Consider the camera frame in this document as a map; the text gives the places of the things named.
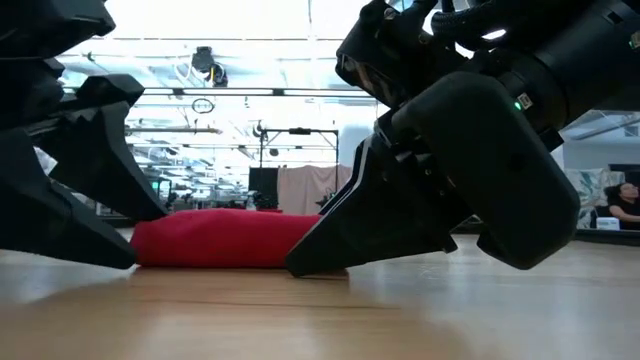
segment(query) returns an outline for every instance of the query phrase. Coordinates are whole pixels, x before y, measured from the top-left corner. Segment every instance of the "curtain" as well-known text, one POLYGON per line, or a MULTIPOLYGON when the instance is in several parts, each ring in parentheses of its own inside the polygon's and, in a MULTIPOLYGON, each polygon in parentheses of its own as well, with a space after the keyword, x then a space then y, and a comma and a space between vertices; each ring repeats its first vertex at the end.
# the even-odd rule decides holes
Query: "curtain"
POLYGON ((351 177, 346 166, 320 168, 280 168, 278 171, 278 203, 285 214, 312 215, 320 211, 325 196, 337 192, 351 177), (336 189, 336 171, 338 189, 336 189))

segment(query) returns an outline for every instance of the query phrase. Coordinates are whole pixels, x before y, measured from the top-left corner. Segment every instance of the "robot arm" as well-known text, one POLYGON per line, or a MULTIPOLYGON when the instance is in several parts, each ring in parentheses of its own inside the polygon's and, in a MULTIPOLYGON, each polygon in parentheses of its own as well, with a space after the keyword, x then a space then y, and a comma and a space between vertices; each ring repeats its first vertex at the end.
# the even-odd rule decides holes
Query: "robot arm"
POLYGON ((75 94, 54 57, 115 25, 103 0, 29 0, 3 7, 0 64, 0 248, 116 268, 129 243, 69 191, 134 220, 167 211, 125 143, 124 120, 144 88, 129 75, 89 77, 75 94), (57 165, 42 170, 34 146, 57 165))
POLYGON ((373 0, 338 49, 337 73, 391 110, 289 253, 293 275, 453 251, 450 231, 474 214, 478 246, 519 269, 573 236, 579 199, 549 152, 559 130, 638 83, 640 3, 489 0, 435 14, 431 35, 436 3, 373 0))

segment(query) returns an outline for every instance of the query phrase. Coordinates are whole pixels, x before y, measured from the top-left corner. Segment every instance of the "red towel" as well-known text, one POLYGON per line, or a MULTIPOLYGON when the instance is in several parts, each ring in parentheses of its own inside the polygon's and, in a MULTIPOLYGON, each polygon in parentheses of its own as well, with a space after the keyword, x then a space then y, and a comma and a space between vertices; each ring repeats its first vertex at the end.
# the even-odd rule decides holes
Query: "red towel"
POLYGON ((139 223, 131 245, 141 266, 283 268, 321 216, 211 209, 139 223))

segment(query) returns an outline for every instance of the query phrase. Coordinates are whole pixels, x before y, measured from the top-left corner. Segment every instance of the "woman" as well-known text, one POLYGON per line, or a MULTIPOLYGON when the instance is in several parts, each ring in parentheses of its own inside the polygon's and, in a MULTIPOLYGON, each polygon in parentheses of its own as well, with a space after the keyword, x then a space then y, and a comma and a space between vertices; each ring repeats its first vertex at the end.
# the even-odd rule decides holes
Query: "woman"
POLYGON ((609 211, 620 220, 621 230, 640 230, 640 201, 638 188, 622 183, 605 189, 609 211))

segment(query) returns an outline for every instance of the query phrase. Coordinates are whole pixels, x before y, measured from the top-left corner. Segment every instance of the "wooden table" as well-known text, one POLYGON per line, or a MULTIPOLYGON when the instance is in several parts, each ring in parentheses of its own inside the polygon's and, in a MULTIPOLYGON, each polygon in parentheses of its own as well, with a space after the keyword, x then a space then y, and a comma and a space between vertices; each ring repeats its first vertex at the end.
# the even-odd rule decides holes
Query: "wooden table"
POLYGON ((116 271, 0 253, 0 359, 639 359, 640 249, 527 272, 461 249, 349 276, 116 271))

